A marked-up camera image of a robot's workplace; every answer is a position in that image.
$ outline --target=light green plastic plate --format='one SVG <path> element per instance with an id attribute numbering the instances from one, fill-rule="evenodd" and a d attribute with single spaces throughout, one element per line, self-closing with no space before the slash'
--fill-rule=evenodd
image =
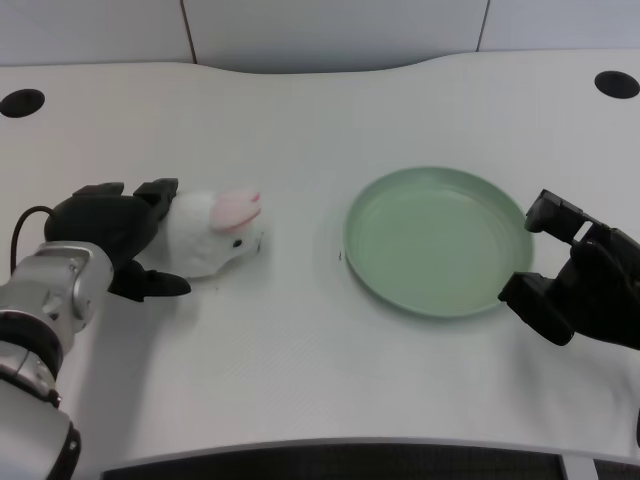
<path id="1" fill-rule="evenodd" d="M 533 257 L 504 192 L 448 168 L 401 170 L 365 188 L 345 226 L 347 259 L 375 294 L 414 313 L 458 317 L 499 303 Z"/>

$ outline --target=white tabletop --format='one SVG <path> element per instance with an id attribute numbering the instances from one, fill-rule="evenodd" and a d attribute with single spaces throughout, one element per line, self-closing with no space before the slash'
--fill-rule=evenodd
<path id="1" fill-rule="evenodd" d="M 90 183 L 176 176 L 182 189 L 256 184 L 262 251 L 136 304 L 109 296 L 60 376 L 83 438 L 79 472 L 282 441 L 385 438 L 640 462 L 640 353 L 576 336 L 556 347 L 502 305 L 425 321 L 384 306 L 342 252 L 358 191 L 416 165 L 464 169 L 526 209 L 547 188 L 640 238 L 640 51 L 465 54 L 372 73 L 261 76 L 179 64 L 0 69 L 2 272 L 18 215 Z M 31 219 L 26 254 L 41 240 Z M 568 248 L 535 238 L 533 270 Z"/>

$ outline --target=white plush rabbit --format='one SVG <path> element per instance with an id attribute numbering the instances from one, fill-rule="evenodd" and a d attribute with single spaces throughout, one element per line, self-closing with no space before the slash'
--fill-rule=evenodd
<path id="1" fill-rule="evenodd" d="M 258 248 L 260 194 L 252 189 L 216 194 L 178 192 L 158 234 L 136 257 L 147 270 L 194 278 L 212 275 Z"/>

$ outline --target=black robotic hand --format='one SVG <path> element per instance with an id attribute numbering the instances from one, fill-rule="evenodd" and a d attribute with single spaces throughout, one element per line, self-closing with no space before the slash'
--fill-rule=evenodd
<path id="1" fill-rule="evenodd" d="M 591 222 L 584 237 L 574 237 Z M 540 335 L 566 345 L 575 332 L 640 350 L 640 245 L 543 190 L 525 228 L 571 245 L 557 278 L 514 273 L 498 298 Z"/>
<path id="2" fill-rule="evenodd" d="M 191 286 L 182 277 L 146 271 L 133 260 L 158 233 L 178 190 L 178 180 L 144 183 L 123 196 L 123 183 L 89 185 L 53 209 L 45 224 L 48 242 L 91 242 L 109 256 L 114 277 L 109 291 L 137 302 L 145 297 L 185 295 Z"/>

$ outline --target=bunny ear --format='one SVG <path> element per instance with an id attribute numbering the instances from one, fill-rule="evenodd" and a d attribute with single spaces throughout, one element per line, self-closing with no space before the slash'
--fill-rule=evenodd
<path id="1" fill-rule="evenodd" d="M 260 200 L 260 192 L 253 187 L 238 188 L 219 194 L 218 200 L 222 202 L 257 202 Z"/>
<path id="2" fill-rule="evenodd" d="M 257 201 L 241 202 L 221 200 L 211 209 L 211 228 L 230 230 L 241 227 L 260 214 Z"/>

